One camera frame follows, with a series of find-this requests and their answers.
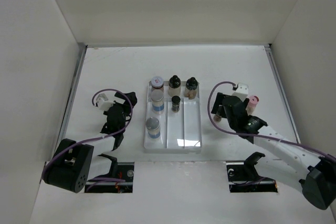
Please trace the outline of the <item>black-top brown powder bottle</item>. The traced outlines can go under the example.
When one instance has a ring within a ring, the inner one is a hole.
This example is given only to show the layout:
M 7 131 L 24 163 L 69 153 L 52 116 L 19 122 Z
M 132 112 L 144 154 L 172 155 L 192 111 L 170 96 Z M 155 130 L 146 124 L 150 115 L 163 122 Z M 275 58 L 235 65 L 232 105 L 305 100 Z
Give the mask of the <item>black-top brown powder bottle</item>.
M 191 77 L 186 81 L 184 96 L 194 99 L 197 95 L 198 82 L 195 77 Z

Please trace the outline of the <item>black-cap red-label spice bottle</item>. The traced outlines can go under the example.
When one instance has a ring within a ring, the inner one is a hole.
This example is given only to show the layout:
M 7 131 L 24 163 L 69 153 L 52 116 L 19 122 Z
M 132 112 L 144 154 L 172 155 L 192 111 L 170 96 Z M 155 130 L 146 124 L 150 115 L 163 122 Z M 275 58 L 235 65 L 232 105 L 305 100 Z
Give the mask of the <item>black-cap red-label spice bottle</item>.
M 222 108 L 219 107 L 218 110 L 216 111 L 216 113 L 213 116 L 213 120 L 218 123 L 222 120 Z

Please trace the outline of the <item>blue-label white bead jar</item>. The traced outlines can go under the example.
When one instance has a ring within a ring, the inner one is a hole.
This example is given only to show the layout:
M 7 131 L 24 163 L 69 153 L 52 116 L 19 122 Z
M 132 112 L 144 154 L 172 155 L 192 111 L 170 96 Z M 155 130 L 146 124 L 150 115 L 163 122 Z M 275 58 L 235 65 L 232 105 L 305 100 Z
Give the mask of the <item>blue-label white bead jar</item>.
M 156 139 L 161 136 L 160 121 L 158 118 L 150 117 L 146 120 L 146 129 L 150 138 Z

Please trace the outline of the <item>blue-label silver-lid jar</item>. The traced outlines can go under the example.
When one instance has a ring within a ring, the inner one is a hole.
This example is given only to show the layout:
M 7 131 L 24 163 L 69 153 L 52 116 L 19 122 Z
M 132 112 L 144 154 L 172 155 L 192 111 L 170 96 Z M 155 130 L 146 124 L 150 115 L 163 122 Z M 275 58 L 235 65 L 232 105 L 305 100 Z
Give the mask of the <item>blue-label silver-lid jar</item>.
M 153 90 L 150 95 L 152 102 L 152 109 L 157 114 L 164 112 L 164 93 L 162 90 Z

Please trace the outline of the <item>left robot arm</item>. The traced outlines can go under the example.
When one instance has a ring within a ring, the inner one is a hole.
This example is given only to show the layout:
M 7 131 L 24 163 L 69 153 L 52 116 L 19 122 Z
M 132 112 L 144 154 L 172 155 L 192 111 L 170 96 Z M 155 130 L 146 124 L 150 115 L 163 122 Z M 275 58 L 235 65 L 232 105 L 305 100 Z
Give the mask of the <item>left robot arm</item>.
M 82 141 L 65 138 L 60 141 L 52 159 L 45 166 L 41 178 L 49 185 L 78 193 L 89 191 L 101 183 L 114 183 L 120 188 L 131 179 L 119 170 L 118 160 L 108 155 L 115 151 L 124 139 L 137 103 L 135 92 L 115 90 L 117 101 L 105 96 L 105 90 L 97 92 L 91 103 L 106 116 L 98 136 Z

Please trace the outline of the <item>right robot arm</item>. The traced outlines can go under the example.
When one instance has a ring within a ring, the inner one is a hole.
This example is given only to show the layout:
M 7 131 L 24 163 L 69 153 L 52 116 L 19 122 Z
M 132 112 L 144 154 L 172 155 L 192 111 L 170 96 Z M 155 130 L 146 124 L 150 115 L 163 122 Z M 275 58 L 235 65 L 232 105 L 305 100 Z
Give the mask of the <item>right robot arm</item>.
M 244 161 L 244 175 L 251 180 L 267 177 L 301 192 L 318 209 L 326 210 L 335 201 L 335 158 L 302 144 L 290 142 L 264 120 L 249 115 L 248 99 L 218 93 L 208 115 L 226 118 L 231 134 L 267 150 L 271 160 L 255 152 Z

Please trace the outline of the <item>red-label white-lid jar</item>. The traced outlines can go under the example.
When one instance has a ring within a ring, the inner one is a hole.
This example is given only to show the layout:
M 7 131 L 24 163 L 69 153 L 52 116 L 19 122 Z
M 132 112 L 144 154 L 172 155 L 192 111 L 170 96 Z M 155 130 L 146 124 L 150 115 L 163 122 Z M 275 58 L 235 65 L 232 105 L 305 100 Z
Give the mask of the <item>red-label white-lid jar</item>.
M 154 76 L 151 79 L 151 87 L 152 87 L 152 91 L 154 90 L 161 90 L 162 92 L 164 92 L 164 80 L 162 77 L 160 76 Z

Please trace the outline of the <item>black-top white powder bottle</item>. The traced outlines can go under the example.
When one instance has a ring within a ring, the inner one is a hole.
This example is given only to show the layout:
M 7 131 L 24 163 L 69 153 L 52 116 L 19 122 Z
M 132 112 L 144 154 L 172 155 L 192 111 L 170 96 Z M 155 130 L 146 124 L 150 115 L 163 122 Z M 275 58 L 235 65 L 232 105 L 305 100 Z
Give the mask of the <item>black-top white powder bottle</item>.
M 181 80 L 177 75 L 173 75 L 169 79 L 168 93 L 171 97 L 180 96 L 180 94 L 181 94 Z

